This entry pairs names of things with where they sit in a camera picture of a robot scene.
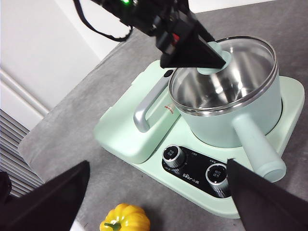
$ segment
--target gray felt surface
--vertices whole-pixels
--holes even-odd
[[[308,1],[278,0],[198,14],[216,39],[251,35],[269,41],[280,74],[308,89]],[[44,180],[89,160],[91,177],[77,219],[94,231],[107,212],[121,202],[142,206],[151,230],[241,231],[241,221],[214,216],[101,148],[92,130],[101,115],[130,86],[160,51],[154,38],[135,30],[111,52],[30,133],[20,154]],[[282,156],[287,175],[278,182],[308,201],[308,105]]]

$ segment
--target pot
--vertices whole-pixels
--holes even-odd
[[[210,45],[226,64],[222,69],[178,68],[168,87],[172,101],[202,142],[243,146],[257,174],[271,182],[280,180],[286,166],[265,137],[282,112],[274,49],[249,36]]]

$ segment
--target knob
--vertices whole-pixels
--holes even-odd
[[[227,167],[224,164],[210,165],[205,172],[205,178],[219,197],[229,196]]]
[[[176,145],[168,146],[163,152],[164,162],[171,168],[181,166],[185,161],[185,153]]]

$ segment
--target white wall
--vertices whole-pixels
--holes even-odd
[[[1,68],[48,110],[100,60],[55,1],[1,1]],[[10,96],[4,88],[1,108],[21,117],[18,106],[7,107]]]
[[[97,30],[116,37],[128,32],[99,5],[80,1]],[[189,3],[196,13],[262,1]],[[32,129],[116,45],[82,24],[72,0],[2,0],[1,109]]]

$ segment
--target robotic arm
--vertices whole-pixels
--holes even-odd
[[[96,31],[85,19],[79,0],[73,0],[80,19]],[[162,51],[161,67],[221,68],[225,61],[207,42],[214,38],[189,9],[188,0],[91,0],[127,26],[134,26],[148,36],[156,37],[156,47]],[[100,33],[112,40],[124,38]]]

